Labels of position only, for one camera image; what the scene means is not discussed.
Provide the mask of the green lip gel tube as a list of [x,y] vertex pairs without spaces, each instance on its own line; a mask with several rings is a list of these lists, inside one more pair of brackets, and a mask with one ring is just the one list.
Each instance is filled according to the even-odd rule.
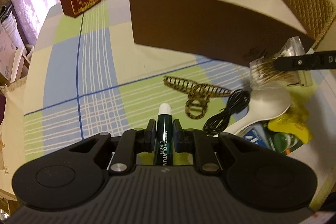
[[154,165],[173,165],[173,116],[168,103],[159,106],[155,137]]

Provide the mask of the yellow snack pouch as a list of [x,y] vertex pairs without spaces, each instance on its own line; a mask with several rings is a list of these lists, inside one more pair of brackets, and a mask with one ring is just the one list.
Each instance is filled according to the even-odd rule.
[[306,144],[313,139],[313,134],[306,124],[309,115],[305,107],[292,102],[284,114],[268,122],[267,128],[272,132],[293,134]]

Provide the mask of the brown cardboard box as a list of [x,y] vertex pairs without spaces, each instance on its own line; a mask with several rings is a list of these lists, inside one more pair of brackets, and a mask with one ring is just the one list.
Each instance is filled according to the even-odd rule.
[[134,42],[238,65],[272,56],[298,36],[314,44],[283,0],[129,0]]

